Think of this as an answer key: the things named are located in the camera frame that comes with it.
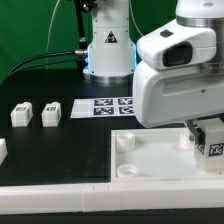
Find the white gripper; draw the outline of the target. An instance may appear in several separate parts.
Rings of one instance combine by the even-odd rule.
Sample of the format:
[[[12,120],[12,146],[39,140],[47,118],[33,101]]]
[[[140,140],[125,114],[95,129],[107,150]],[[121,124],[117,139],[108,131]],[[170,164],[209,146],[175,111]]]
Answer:
[[[202,75],[197,66],[159,71],[140,62],[133,77],[133,106],[144,127],[186,121],[189,140],[203,145],[204,132],[191,119],[224,112],[224,75]]]

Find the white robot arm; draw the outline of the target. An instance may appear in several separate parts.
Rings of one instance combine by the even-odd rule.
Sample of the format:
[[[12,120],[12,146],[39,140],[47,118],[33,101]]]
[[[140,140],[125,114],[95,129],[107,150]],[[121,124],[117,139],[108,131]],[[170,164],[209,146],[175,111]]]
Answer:
[[[133,77],[133,106],[147,128],[183,121],[202,145],[196,119],[224,112],[224,0],[177,0],[176,18],[132,42],[127,0],[87,0],[93,39],[84,74],[98,82]]]

